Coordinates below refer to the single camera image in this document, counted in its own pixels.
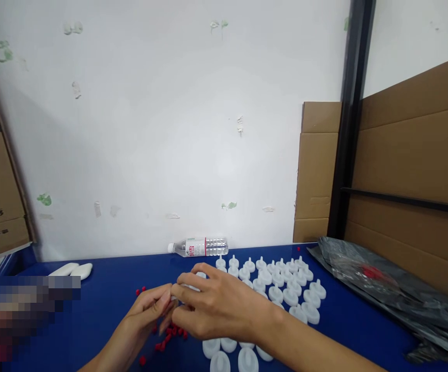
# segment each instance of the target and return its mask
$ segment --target hand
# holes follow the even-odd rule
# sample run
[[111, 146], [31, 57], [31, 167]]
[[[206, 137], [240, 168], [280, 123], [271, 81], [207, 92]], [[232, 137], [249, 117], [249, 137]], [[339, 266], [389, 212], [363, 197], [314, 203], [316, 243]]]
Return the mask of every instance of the hand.
[[177, 301], [171, 302], [172, 284], [142, 292], [115, 329], [112, 337], [80, 371], [126, 371], [140, 352], [157, 320], [164, 316], [160, 333], [171, 322]]
[[[198, 271], [208, 279], [195, 275]], [[257, 343], [257, 331], [273, 316], [271, 306], [275, 306], [241, 280], [206, 263], [181, 274], [171, 294], [186, 303], [174, 310], [172, 321], [199, 339], [229, 337]]]

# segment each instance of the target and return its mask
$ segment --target bottle label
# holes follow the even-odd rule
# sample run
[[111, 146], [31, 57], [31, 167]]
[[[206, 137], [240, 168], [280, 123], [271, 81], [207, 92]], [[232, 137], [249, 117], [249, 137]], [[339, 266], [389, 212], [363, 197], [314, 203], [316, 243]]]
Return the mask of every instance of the bottle label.
[[186, 240], [186, 254], [190, 257], [206, 256], [207, 239], [206, 238], [190, 238]]

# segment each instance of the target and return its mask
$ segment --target blue table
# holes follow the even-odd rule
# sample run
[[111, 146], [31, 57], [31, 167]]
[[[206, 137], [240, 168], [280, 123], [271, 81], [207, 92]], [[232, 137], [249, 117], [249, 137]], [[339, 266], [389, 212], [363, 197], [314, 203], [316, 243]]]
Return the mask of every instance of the blue table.
[[[448, 364], [412, 365], [404, 353], [418, 341], [408, 331], [384, 313], [352, 293], [322, 268], [306, 251], [306, 244], [232, 250], [226, 260], [236, 255], [240, 264], [251, 257], [263, 256], [267, 263], [273, 259], [285, 261], [301, 254], [327, 290], [320, 307], [320, 323], [312, 325], [321, 333], [356, 351], [390, 371], [448, 371]], [[112, 332], [136, 299], [136, 289], [174, 283], [181, 272], [190, 271], [200, 261], [211, 265], [217, 257], [182, 258], [176, 254], [104, 258], [77, 261], [93, 263], [91, 276], [82, 282], [81, 300], [72, 302], [72, 310], [57, 313], [55, 322], [32, 337], [21, 347], [17, 359], [7, 365], [22, 371], [75, 371], [91, 360], [105, 345]], [[37, 263], [20, 275], [48, 275], [64, 262]], [[141, 351], [147, 363], [146, 371], [209, 370], [210, 361], [202, 351], [202, 343], [192, 337], [184, 341], [173, 338], [164, 353], [155, 352], [155, 343], [163, 337], [151, 336]], [[240, 347], [229, 354], [231, 369], [237, 371]], [[260, 371], [289, 370], [279, 361], [264, 362], [258, 357]], [[131, 371], [139, 371], [137, 361]]]

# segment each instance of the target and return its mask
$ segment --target right hand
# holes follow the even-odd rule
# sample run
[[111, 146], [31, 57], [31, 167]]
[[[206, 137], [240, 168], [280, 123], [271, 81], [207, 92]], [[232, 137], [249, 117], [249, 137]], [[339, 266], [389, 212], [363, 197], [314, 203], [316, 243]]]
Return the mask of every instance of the right hand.
[[[208, 279], [197, 276], [198, 271]], [[273, 316], [276, 306], [241, 280], [206, 263], [197, 263], [190, 273], [181, 274], [171, 294], [185, 303], [174, 310], [172, 321], [198, 339], [229, 337], [257, 343], [257, 331]]]

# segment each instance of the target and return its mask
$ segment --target water bottle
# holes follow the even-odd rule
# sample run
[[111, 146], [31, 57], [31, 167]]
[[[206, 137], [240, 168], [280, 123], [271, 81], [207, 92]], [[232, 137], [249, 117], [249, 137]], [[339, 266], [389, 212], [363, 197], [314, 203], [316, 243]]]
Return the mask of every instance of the water bottle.
[[226, 238], [190, 238], [168, 245], [169, 253], [182, 257], [219, 256], [229, 252]]

